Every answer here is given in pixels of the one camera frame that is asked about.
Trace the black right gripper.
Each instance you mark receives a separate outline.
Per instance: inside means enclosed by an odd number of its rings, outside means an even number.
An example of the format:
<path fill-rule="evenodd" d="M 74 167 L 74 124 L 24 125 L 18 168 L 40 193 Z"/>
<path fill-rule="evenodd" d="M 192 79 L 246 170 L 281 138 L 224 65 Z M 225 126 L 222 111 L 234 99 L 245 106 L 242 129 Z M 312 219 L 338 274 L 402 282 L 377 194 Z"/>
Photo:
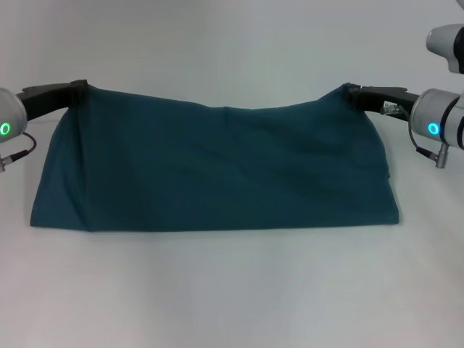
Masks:
<path fill-rule="evenodd" d="M 406 122 L 419 95 L 401 87 L 362 87 L 345 83 L 343 98 L 350 106 L 356 106 L 363 112 L 375 112 Z"/>

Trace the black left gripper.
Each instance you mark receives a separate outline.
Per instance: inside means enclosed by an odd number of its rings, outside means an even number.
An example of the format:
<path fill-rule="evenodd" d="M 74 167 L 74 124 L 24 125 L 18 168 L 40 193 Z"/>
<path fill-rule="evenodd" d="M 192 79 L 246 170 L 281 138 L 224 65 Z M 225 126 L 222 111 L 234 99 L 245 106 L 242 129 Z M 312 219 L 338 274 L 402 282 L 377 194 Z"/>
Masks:
<path fill-rule="evenodd" d="M 82 104 L 88 94 L 88 81 L 75 80 L 71 83 L 27 87 L 17 97 L 25 108 L 27 121 L 31 121 L 71 105 Z"/>

